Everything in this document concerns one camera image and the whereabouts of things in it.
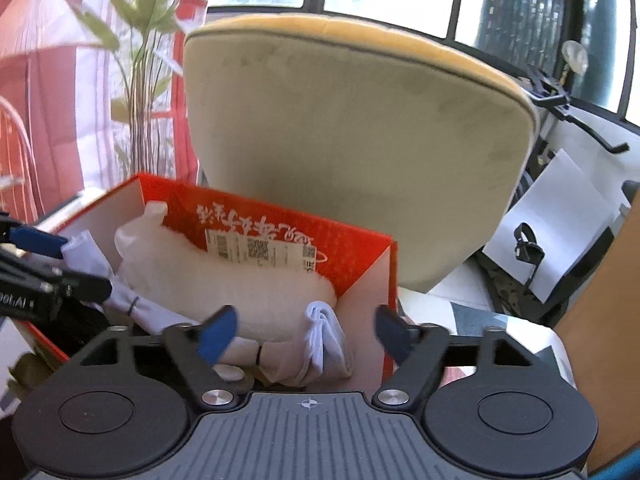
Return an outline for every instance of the white paper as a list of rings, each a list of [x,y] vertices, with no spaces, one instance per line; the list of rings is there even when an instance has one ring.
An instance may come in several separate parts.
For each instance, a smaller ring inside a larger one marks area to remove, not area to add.
[[[610,206],[564,150],[504,216],[484,254],[524,284],[533,266],[515,257],[513,232],[526,222],[545,257],[530,290],[546,301],[554,287],[610,223]]]

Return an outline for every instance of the wooden panel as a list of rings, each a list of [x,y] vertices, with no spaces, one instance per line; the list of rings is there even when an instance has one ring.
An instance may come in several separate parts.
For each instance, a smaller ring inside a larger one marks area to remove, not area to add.
[[[598,415],[589,457],[598,469],[640,442],[640,200],[556,332]]]

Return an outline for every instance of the white wall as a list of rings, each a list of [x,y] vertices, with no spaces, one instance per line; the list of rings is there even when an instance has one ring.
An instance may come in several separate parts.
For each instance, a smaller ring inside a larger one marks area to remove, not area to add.
[[[589,124],[610,144],[629,144],[628,152],[611,155],[580,128],[560,121],[552,124],[549,133],[546,134],[550,148],[562,148],[568,153],[610,203],[611,213],[615,217],[620,213],[621,203],[628,205],[622,193],[622,183],[625,180],[640,181],[640,136],[578,108],[572,107],[572,114]],[[545,125],[547,128],[551,120],[552,118],[548,118]],[[545,135],[545,127],[542,128],[542,132]]]

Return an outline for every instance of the black gripper pad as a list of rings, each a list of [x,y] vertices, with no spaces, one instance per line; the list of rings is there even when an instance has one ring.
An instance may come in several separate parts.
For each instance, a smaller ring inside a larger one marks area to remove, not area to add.
[[[174,455],[134,480],[479,480],[434,452],[407,415],[361,394],[253,394],[236,412],[203,416]],[[33,480],[55,480],[39,472]],[[561,480],[579,480],[574,473]]]

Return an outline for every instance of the beige chair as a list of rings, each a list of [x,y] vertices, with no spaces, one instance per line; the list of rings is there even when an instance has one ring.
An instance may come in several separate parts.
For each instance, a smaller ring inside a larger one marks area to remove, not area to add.
[[[210,23],[187,38],[184,78],[211,187],[392,235],[413,290],[491,237],[538,127],[501,72],[357,20]]]

